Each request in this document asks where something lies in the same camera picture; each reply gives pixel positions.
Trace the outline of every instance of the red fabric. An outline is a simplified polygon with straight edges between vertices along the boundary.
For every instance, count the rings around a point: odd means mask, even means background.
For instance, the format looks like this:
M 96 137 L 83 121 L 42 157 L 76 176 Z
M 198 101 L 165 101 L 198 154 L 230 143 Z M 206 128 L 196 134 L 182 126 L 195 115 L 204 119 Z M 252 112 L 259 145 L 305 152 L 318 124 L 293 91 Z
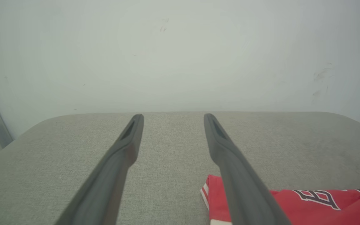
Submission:
M 206 179 L 209 218 L 231 221 L 221 177 Z M 270 191 L 293 225 L 359 225 L 360 190 Z

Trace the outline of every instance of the gray fabric surface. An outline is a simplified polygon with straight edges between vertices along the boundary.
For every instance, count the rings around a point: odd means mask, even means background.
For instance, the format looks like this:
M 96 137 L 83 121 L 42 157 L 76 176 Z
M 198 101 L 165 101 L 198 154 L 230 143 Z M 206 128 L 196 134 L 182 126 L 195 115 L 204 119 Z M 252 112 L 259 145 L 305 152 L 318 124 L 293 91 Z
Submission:
M 133 114 L 37 124 L 0 151 L 0 224 L 53 224 Z M 199 189 L 220 175 L 202 112 L 145 113 L 118 224 L 208 224 Z M 360 188 L 360 124 L 324 112 L 215 112 L 270 189 Z

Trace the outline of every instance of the black letter on jersey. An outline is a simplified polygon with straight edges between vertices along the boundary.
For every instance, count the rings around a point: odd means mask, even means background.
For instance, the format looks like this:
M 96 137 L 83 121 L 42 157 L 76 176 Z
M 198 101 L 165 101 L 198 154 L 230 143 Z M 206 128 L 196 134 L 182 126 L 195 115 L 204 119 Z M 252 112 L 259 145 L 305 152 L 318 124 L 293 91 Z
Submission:
M 322 205 L 328 205 L 335 210 L 341 210 L 337 204 L 334 202 L 333 196 L 327 191 L 303 191 L 303 190 L 294 190 L 302 200 L 304 201 L 313 201 Z M 322 198 L 319 195 L 326 195 L 327 198 Z

